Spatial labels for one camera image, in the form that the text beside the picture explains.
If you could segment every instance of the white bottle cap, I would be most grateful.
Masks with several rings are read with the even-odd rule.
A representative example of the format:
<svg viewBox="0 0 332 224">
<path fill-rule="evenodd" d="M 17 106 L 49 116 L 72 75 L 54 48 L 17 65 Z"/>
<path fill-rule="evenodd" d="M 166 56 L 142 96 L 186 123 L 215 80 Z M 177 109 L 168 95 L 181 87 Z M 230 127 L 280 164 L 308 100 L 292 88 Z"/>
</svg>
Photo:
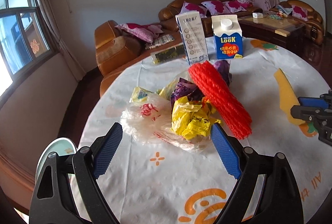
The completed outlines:
<svg viewBox="0 0 332 224">
<path fill-rule="evenodd" d="M 233 28 L 233 23 L 230 19 L 222 19 L 220 24 L 223 30 L 230 30 Z"/>
</svg>

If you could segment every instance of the plaid cloth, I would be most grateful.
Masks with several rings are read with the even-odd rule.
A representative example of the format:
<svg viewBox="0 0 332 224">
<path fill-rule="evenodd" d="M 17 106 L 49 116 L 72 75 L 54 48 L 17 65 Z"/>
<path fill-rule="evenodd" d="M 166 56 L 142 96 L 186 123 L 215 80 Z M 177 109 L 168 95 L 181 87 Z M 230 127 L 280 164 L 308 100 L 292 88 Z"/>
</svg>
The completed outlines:
<svg viewBox="0 0 332 224">
<path fill-rule="evenodd" d="M 172 42 L 174 40 L 174 37 L 172 37 L 170 34 L 163 35 L 159 38 L 156 38 L 152 43 L 146 43 L 145 44 L 145 49 L 150 50 L 154 49 L 156 47 L 165 45 L 169 42 Z"/>
</svg>

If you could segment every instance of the leather sofa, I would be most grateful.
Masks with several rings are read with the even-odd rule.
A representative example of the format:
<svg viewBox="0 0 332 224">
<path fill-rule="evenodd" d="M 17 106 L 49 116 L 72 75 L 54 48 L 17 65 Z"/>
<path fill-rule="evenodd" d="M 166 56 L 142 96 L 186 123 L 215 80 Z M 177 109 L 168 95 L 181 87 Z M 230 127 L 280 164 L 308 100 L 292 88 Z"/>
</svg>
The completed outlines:
<svg viewBox="0 0 332 224">
<path fill-rule="evenodd" d="M 321 45 L 324 40 L 324 25 L 322 16 L 311 7 L 309 4 L 300 0 L 287 0 L 279 3 L 282 7 L 292 8 L 292 5 L 296 5 L 308 10 L 308 21 L 292 17 L 305 24 L 305 36 L 315 42 L 317 45 Z M 279 10 L 274 7 L 270 11 L 278 12 Z"/>
<path fill-rule="evenodd" d="M 169 3 L 165 8 L 161 9 L 158 17 L 160 20 L 160 24 L 170 30 L 170 31 L 178 31 L 179 27 L 175 21 L 175 15 L 179 14 L 183 5 L 183 2 L 186 1 L 187 3 L 197 4 L 205 1 L 213 1 L 213 0 L 174 0 L 173 2 Z M 226 1 L 233 1 L 233 0 L 218 0 L 221 2 Z M 263 12 L 262 9 L 258 7 L 248 7 L 246 11 L 240 11 L 235 13 L 238 17 L 250 16 L 253 12 Z M 213 35 L 212 31 L 212 20 L 211 17 L 203 18 L 202 19 L 203 30 L 205 37 L 210 37 Z"/>
<path fill-rule="evenodd" d="M 150 56 L 151 52 L 182 42 L 179 32 L 162 29 L 164 34 L 172 35 L 174 41 L 152 50 L 145 50 L 144 42 L 117 29 L 116 25 L 115 21 L 109 20 L 95 30 L 96 60 L 104 76 L 100 84 L 100 96 L 127 67 Z"/>
</svg>

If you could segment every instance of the window frame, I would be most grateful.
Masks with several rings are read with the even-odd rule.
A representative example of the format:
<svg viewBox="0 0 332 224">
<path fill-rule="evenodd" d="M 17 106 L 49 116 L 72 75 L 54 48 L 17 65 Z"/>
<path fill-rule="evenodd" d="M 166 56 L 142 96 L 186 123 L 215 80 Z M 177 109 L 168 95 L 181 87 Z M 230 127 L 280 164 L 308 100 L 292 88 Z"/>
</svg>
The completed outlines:
<svg viewBox="0 0 332 224">
<path fill-rule="evenodd" d="M 35 7 L 17 7 L 17 8 L 8 8 L 8 0 L 6 0 L 6 9 L 0 9 L 0 17 L 8 16 L 10 14 L 16 15 L 17 24 L 19 26 L 22 39 L 24 41 L 24 45 L 26 46 L 30 57 L 31 62 L 27 63 L 24 67 L 22 67 L 20 70 L 18 70 L 15 74 L 12 73 L 9 64 L 7 62 L 7 59 L 5 57 L 2 45 L 0 44 L 0 55 L 3 58 L 3 61 L 5 63 L 5 66 L 8 70 L 8 73 L 13 80 L 13 83 L 6 89 L 6 91 L 0 95 L 0 109 L 2 106 L 6 103 L 6 101 L 9 99 L 9 97 L 14 93 L 14 91 L 34 72 L 36 71 L 42 64 L 44 64 L 46 61 L 51 59 L 54 55 L 56 55 L 59 50 L 57 48 L 57 45 L 55 44 L 55 39 L 50 33 L 44 18 L 41 14 L 40 8 L 38 6 L 37 0 L 34 0 Z M 47 46 L 49 47 L 49 50 L 44 52 L 43 54 L 39 55 L 38 57 L 35 57 L 31 46 L 26 43 L 29 43 L 27 39 L 27 35 L 24 30 L 24 26 L 21 20 L 21 13 L 34 13 L 35 19 L 38 23 L 39 29 L 41 31 L 42 37 L 44 38 Z"/>
</svg>

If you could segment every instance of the look milk carton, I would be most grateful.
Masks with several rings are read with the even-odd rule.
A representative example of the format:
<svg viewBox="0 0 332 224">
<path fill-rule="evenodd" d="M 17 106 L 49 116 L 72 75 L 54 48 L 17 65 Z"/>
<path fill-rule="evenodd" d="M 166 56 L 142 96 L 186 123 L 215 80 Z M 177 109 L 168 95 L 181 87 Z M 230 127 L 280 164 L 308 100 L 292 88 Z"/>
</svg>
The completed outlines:
<svg viewBox="0 0 332 224">
<path fill-rule="evenodd" d="M 209 59 L 205 36 L 198 11 L 175 16 L 190 65 Z"/>
<path fill-rule="evenodd" d="M 218 15 L 211 19 L 217 58 L 242 58 L 242 30 L 237 15 Z"/>
</svg>

